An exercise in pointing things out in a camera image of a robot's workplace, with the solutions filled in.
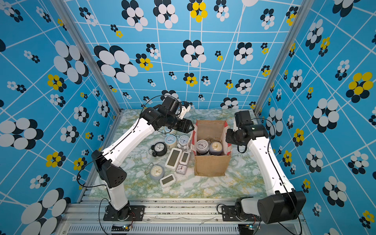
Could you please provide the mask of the grey round beige-face clock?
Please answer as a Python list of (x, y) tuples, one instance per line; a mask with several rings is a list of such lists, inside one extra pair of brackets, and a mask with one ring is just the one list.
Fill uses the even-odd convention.
[(223, 155), (223, 145), (221, 142), (214, 141), (209, 145), (210, 155), (221, 156)]

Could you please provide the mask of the white twin-bell alarm clock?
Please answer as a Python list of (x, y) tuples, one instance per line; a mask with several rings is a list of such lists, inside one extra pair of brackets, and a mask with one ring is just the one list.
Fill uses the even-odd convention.
[(198, 140), (196, 143), (197, 153), (200, 155), (205, 155), (209, 152), (209, 142), (205, 139)]

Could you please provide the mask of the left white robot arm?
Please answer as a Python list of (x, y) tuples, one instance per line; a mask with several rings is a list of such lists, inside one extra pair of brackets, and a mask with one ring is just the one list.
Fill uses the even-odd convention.
[(104, 181), (110, 205), (117, 213), (129, 214), (130, 204), (125, 195), (123, 182), (126, 172), (120, 167), (125, 158), (146, 137), (161, 127), (189, 133), (194, 130), (191, 120), (184, 118), (190, 106), (186, 101), (179, 101), (173, 96), (164, 98), (162, 104), (141, 111), (132, 127), (112, 145), (102, 151), (94, 151), (94, 166)]

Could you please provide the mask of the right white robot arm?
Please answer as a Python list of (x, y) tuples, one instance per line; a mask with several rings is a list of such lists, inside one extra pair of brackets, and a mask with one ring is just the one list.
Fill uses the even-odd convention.
[(267, 196), (262, 199), (243, 197), (236, 201), (240, 220), (256, 215), (266, 224), (280, 223), (299, 217), (306, 197), (295, 190), (284, 174), (272, 150), (270, 136), (262, 124), (255, 124), (248, 111), (235, 113), (234, 129), (228, 129), (226, 142), (251, 151), (262, 174)]

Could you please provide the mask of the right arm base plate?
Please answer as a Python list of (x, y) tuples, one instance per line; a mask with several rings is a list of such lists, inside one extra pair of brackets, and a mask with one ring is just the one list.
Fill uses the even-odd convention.
[(237, 216), (235, 206), (221, 205), (220, 212), (222, 214), (222, 220), (224, 222), (240, 222), (241, 221)]

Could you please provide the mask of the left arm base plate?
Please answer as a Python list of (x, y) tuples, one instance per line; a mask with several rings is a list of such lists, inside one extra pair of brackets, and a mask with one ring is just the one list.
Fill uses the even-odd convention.
[(105, 208), (104, 221), (142, 221), (145, 214), (145, 206), (126, 206), (117, 211), (112, 205)]

